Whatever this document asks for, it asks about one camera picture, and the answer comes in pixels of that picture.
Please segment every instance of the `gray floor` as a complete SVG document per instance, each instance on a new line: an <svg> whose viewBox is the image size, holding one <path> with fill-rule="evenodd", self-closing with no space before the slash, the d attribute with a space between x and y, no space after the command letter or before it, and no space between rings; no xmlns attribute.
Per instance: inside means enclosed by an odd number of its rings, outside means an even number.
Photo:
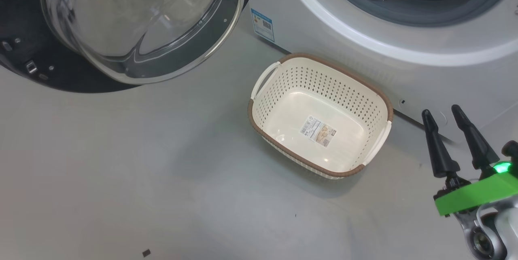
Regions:
<svg viewBox="0 0 518 260"><path fill-rule="evenodd" d="M443 182L415 125L396 117L371 164L331 183L255 133L249 94L283 53L250 28L245 14L202 65L119 93L59 92L0 69L2 259L472 259L457 221L435 210ZM518 134L490 129L495 148ZM448 148L475 177L466 148Z"/></svg>

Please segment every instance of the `basket bottom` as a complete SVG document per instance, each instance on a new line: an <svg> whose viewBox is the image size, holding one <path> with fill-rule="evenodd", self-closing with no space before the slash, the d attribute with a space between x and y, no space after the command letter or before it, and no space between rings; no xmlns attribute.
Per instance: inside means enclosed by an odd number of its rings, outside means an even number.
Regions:
<svg viewBox="0 0 518 260"><path fill-rule="evenodd" d="M270 111L263 126L265 133L329 171L355 169L369 151L365 148L371 135L365 123L354 113L322 100L311 91L293 89Z"/></svg>

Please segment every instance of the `green light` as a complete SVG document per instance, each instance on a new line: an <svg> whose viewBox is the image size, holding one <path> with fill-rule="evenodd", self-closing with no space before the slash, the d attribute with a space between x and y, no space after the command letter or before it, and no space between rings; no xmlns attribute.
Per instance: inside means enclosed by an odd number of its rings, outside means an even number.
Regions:
<svg viewBox="0 0 518 260"><path fill-rule="evenodd" d="M498 172L498 173L504 173L504 172L507 172L509 171L509 167L511 166L511 163L510 162L501 162L501 163L498 163L497 165L495 165L493 168Z"/></svg>

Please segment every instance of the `blue and white sticker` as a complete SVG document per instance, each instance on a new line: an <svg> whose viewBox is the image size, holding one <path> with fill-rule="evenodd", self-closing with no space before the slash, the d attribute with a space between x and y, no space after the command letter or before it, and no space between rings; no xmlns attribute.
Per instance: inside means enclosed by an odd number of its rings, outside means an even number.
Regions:
<svg viewBox="0 0 518 260"><path fill-rule="evenodd" d="M251 10L255 33L271 42L275 42L274 24L272 23L272 20L261 13L258 13L253 8L251 8Z"/></svg>

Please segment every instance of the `laundry basket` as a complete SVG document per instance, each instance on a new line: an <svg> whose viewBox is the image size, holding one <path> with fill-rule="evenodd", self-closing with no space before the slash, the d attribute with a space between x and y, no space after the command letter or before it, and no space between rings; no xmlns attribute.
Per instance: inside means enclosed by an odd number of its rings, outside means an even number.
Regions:
<svg viewBox="0 0 518 260"><path fill-rule="evenodd" d="M248 116L294 162L342 179L378 153L394 113L387 96L360 77L317 57L291 54L261 74Z"/></svg>

